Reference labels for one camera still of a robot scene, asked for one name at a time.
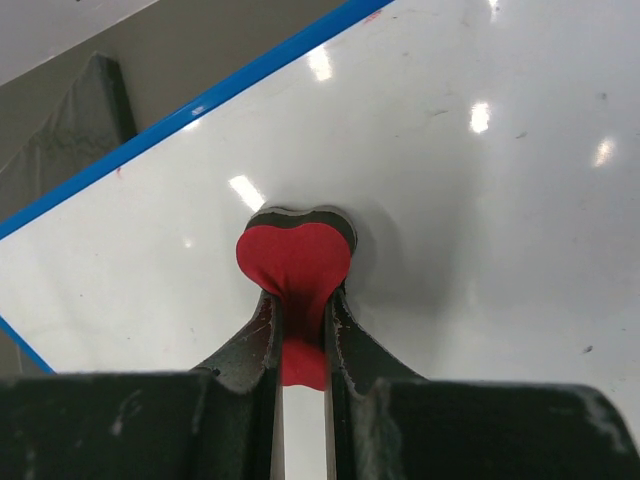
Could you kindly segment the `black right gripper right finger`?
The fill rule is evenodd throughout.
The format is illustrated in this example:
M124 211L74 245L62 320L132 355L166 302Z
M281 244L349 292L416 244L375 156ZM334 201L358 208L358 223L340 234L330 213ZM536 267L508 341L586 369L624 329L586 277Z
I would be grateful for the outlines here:
M614 405L574 384L428 380L354 319L343 289L324 314L332 479L635 479Z

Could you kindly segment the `blue framed whiteboard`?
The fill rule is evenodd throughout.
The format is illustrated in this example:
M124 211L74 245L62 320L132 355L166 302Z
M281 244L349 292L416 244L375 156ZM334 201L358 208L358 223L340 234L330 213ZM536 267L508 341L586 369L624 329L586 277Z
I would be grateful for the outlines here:
M254 308L249 217L317 204L414 369L630 404L638 3L347 3L4 222L2 327L49 371L188 367Z

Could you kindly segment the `red heart shaped eraser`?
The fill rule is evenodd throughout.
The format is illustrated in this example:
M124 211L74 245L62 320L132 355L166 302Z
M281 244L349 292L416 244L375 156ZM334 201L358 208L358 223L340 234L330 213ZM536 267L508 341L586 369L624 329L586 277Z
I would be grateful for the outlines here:
M240 270L281 304L283 385L325 389L324 312L356 247L351 220L331 206L263 208L239 237Z

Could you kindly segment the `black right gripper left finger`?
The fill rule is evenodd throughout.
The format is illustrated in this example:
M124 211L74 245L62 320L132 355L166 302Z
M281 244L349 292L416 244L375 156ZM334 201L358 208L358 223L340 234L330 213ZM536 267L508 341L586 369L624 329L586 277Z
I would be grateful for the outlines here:
M1 383L5 479L280 479L278 298L195 368Z

